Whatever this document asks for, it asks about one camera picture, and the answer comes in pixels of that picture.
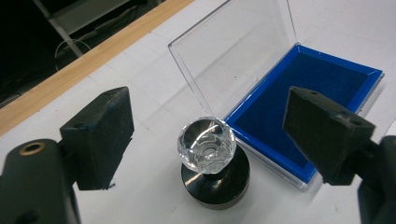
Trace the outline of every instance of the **wooden edge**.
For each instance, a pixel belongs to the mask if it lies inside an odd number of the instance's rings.
[[[68,91],[192,1],[167,0],[163,2],[23,96],[0,109],[0,136]]]

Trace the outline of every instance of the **brass insert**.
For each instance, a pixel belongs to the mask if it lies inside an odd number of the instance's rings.
[[[30,156],[30,155],[36,154],[37,152],[43,150],[45,146],[46,146],[45,143],[33,142],[33,143],[21,148],[20,155],[21,156]]]

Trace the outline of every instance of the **screw hole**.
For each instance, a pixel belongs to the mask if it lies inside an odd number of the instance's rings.
[[[46,146],[46,144],[42,143],[42,142],[31,143],[31,144],[21,148],[20,154],[22,156],[30,156],[30,155],[36,154],[37,152],[43,150],[45,146]]]
[[[352,121],[350,121],[351,123],[353,123],[353,124],[355,124],[355,125],[358,125],[358,126],[360,126],[361,125],[361,123],[360,122],[358,122],[358,121],[356,121],[356,120],[352,120]]]

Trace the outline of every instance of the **blue foam insert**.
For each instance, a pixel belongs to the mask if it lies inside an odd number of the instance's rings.
[[[357,112],[381,74],[380,70],[296,45],[225,120],[239,139],[309,183],[315,167],[282,130],[290,86],[320,92]]]

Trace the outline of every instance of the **black equipment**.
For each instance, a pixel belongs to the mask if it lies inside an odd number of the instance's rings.
[[[0,223],[80,223],[73,184],[108,189],[134,132],[128,88],[100,94],[61,128],[11,150],[0,178]]]
[[[396,221],[396,136],[377,145],[375,126],[322,94],[291,87],[283,128],[307,159],[332,186],[358,190],[361,223]]]

